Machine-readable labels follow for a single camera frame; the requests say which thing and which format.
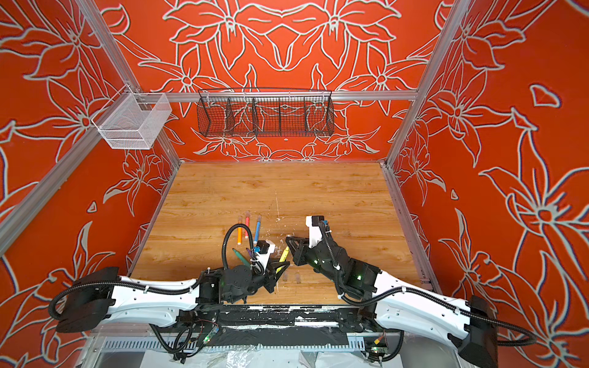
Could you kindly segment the blue marker pen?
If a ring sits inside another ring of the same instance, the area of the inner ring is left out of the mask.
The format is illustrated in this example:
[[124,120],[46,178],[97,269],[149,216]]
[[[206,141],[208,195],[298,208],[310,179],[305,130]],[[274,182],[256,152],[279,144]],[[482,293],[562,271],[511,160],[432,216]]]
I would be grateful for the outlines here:
[[262,216],[258,216],[256,219],[256,227],[255,227],[255,234],[253,243],[256,245],[259,241],[259,237],[261,235],[261,226],[262,226]]

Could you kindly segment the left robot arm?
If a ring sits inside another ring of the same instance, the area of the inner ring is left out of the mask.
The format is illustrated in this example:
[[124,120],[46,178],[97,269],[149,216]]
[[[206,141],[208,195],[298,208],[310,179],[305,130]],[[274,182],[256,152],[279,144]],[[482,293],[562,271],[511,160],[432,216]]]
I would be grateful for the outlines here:
[[226,232],[221,245],[222,267],[202,271],[197,278],[179,282],[154,282],[119,275],[116,267],[95,271],[56,295],[48,305],[60,333],[90,331],[112,322],[151,324],[159,328],[175,325],[183,312],[215,310],[226,304],[246,301],[264,288],[272,293],[290,263],[274,259],[274,244],[266,242],[253,254],[251,265],[230,267],[227,249],[236,230],[252,233],[237,223]]

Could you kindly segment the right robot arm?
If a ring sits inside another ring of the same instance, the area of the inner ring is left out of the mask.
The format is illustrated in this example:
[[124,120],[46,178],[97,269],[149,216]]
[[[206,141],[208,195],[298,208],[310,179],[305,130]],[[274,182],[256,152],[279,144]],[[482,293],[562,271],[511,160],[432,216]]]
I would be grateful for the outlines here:
[[285,239],[294,263],[309,265],[330,279],[339,300],[366,313],[383,331],[435,340],[478,367],[498,366],[500,347],[537,342],[531,331],[493,318],[489,303],[481,297],[464,300],[437,294],[350,257],[334,240],[324,216],[309,216],[306,225],[307,238]]

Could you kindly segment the yellow marker pen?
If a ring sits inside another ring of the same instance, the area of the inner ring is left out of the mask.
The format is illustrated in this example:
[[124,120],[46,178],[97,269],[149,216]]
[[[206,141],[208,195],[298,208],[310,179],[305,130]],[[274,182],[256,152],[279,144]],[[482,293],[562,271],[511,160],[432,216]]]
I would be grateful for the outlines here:
[[288,255],[289,255],[289,253],[290,253],[290,249],[289,249],[289,248],[286,248],[286,249],[285,249],[285,250],[282,252],[282,254],[281,254],[281,257],[280,257],[279,261],[280,261],[280,262],[285,262],[285,261],[287,260],[287,257],[288,257]]

